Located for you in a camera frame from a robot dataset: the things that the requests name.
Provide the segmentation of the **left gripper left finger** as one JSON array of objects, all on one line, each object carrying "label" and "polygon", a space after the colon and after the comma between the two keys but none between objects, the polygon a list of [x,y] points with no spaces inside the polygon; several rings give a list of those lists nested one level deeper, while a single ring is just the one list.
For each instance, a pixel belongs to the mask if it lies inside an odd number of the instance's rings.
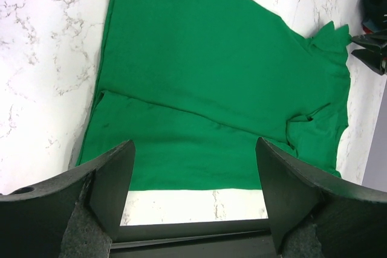
[{"label": "left gripper left finger", "polygon": [[125,141],[97,158],[1,196],[1,257],[108,257],[134,167]]}]

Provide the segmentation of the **green t shirt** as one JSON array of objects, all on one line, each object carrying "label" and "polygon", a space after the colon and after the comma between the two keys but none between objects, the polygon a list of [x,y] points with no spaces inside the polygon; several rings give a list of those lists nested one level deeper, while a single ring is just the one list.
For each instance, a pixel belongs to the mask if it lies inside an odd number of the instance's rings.
[{"label": "green t shirt", "polygon": [[347,25],[305,38],[253,0],[110,0],[78,164],[126,140],[130,188],[256,190],[265,138],[338,176]]}]

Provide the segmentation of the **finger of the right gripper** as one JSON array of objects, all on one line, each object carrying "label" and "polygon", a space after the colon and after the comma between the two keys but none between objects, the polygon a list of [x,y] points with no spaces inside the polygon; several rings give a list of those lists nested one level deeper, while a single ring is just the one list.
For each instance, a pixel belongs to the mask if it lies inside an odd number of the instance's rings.
[{"label": "finger of the right gripper", "polygon": [[353,36],[351,41],[364,48],[385,48],[386,30]]},{"label": "finger of the right gripper", "polygon": [[375,53],[367,49],[353,50],[351,54],[378,75],[386,75],[386,53]]}]

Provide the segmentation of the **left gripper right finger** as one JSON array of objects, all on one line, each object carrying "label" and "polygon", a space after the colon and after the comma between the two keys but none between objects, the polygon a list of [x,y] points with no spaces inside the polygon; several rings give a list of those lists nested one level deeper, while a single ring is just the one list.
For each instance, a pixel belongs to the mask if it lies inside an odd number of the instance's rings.
[{"label": "left gripper right finger", "polygon": [[386,257],[386,193],[324,172],[259,138],[259,178],[282,257]]}]

